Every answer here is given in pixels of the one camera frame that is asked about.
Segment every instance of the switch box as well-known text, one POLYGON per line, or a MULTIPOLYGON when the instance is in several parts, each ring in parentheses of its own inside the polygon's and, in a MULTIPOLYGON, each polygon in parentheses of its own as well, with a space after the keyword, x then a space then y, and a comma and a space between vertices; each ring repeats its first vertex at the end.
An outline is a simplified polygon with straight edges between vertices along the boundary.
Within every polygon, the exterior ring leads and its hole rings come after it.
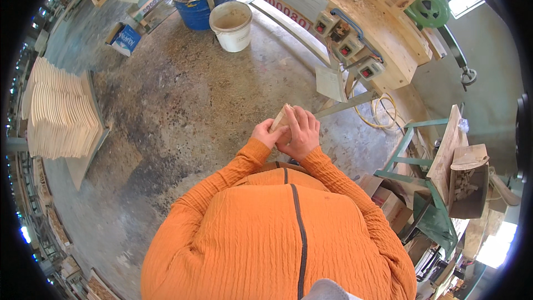
POLYGON ((355 56, 356 53, 363 50, 364 44, 359 40, 356 32, 352 31, 338 46, 338 52, 348 60, 355 56))
POLYGON ((385 66, 383 66, 382 63, 378 62, 374 58, 369 57, 366 61, 359 65, 357 71, 361 76, 363 76, 363 79, 370 81, 379 76, 381 73, 385 72, 385 66))
POLYGON ((322 36, 326 37, 330 34, 333 27, 340 21, 337 15, 331 15, 329 11, 323 10, 316 18, 313 28, 322 36))

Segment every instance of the wooden workbench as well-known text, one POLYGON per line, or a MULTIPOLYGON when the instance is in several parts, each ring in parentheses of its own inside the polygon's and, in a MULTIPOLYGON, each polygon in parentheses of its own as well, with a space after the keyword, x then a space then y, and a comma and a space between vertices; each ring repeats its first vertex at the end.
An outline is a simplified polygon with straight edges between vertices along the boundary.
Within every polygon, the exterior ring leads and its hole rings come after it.
MULTIPOLYGON (((316 16, 309 16, 306 13, 309 10, 306 9, 305 3, 298 3, 295 0, 274 1, 283 7, 293 9, 297 15, 304 18, 305 24, 312 25, 316 19, 316 16)), ((428 42, 396 5, 397 1, 327 0, 327 9, 342 10, 361 27, 367 41, 383 56, 386 71, 371 81, 372 86, 380 94, 408 85, 417 66, 427 63, 432 56, 428 42)), ((403 0, 401 5, 406 7, 413 1, 403 0)))

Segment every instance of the zipper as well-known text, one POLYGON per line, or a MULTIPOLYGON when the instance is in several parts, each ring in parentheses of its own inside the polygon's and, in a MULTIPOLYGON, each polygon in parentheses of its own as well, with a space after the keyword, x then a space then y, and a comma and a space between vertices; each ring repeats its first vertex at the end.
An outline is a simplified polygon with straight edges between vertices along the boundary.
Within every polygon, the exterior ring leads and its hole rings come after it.
MULTIPOLYGON (((285 181, 287 181, 287 169, 285 169, 285 181)), ((296 220, 300 228, 300 236, 302 237, 302 260, 300 261, 300 276, 298 277, 298 300, 303 298, 303 280, 305 277, 305 266, 307 264, 307 234, 302 221, 302 214, 300 211, 300 200, 298 199, 298 190, 294 184, 290 184, 293 190, 294 208, 296 210, 296 220)))

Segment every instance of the green metal stand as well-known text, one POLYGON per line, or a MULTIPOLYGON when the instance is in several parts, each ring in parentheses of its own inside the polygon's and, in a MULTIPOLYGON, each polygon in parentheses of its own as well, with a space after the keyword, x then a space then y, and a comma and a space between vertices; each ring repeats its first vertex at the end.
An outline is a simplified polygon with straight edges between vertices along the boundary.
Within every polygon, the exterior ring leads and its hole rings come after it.
POLYGON ((431 159, 417 159, 414 157, 399 157, 405 150, 407 150, 411 139, 415 134, 415 128, 430 126, 430 125, 442 125, 447 124, 448 119, 439 119, 426 122, 408 123, 404 126, 407 129, 405 136, 401 140, 398 148, 395 150, 390 161, 385 165, 383 170, 377 170, 374 172, 374 176, 387 178, 393 181, 401 181, 410 184, 416 184, 421 187, 428 188, 431 192, 433 199, 433 205, 424 206, 425 200, 415 194, 413 202, 413 217, 417 221, 416 227, 420 229, 426 236, 441 245, 446 252, 446 260, 450 258, 451 252, 457 245, 457 233, 450 217, 448 216, 448 209, 444 204, 442 197, 440 197, 435 186, 429 179, 416 178, 411 176, 399 175, 392 172, 396 163, 417 164, 419 166, 430 167, 433 163, 431 159))

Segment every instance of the red switch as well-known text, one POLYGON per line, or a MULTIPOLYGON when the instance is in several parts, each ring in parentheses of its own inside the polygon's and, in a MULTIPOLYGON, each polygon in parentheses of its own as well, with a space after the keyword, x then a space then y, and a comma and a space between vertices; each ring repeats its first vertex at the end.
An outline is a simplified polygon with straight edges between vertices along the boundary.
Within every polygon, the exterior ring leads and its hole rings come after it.
POLYGON ((348 56, 348 54, 351 52, 351 50, 348 47, 344 47, 341 49, 341 54, 344 56, 348 56))
POLYGON ((370 69, 366 69, 364 71, 361 71, 364 77, 368 78, 372 75, 372 71, 370 69))
POLYGON ((316 26, 316 31, 322 34, 324 32, 324 28, 326 28, 325 24, 319 22, 318 26, 316 26))

